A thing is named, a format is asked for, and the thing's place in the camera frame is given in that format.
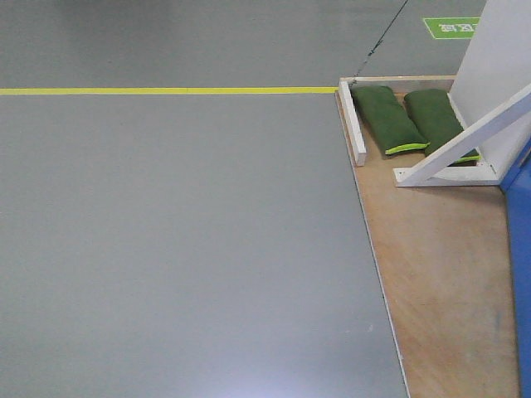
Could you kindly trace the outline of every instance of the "white wooden strip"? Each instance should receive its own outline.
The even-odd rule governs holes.
[[[356,166],[363,166],[365,164],[365,158],[367,157],[367,149],[365,148],[358,116],[356,115],[350,89],[348,88],[348,83],[346,81],[339,82],[338,94],[339,100],[341,101],[344,120],[347,125],[348,139],[350,140],[353,149],[354,161]]]
[[[386,85],[395,93],[409,93],[414,90],[441,89],[449,91],[455,76],[453,75],[424,75],[424,76],[374,76],[374,77],[342,77],[339,81],[346,81],[349,85],[354,81],[359,87],[365,85]]]
[[[486,139],[505,129],[531,111],[531,85],[491,110],[463,133],[437,149],[406,172],[397,175],[398,187],[417,187],[447,165],[479,146]]]
[[[410,172],[411,168],[394,168],[395,179],[403,179]],[[489,164],[480,163],[473,167],[445,167],[436,173],[433,177],[407,185],[407,182],[399,182],[399,187],[457,187],[457,186],[474,186],[474,185],[498,185],[499,178],[492,170]]]

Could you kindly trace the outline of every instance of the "yellow tape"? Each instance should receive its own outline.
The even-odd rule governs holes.
[[[337,87],[60,87],[0,89],[0,95],[237,95],[329,94]]]

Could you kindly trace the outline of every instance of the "wooden base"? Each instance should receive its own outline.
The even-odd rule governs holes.
[[[356,167],[412,398],[518,398],[504,196],[497,187],[396,189],[368,148]]]

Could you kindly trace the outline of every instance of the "white panel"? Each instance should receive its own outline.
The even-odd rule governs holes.
[[[489,0],[465,54],[451,96],[468,125],[531,83],[529,0]],[[480,150],[503,176],[531,134],[525,117],[486,141]]]

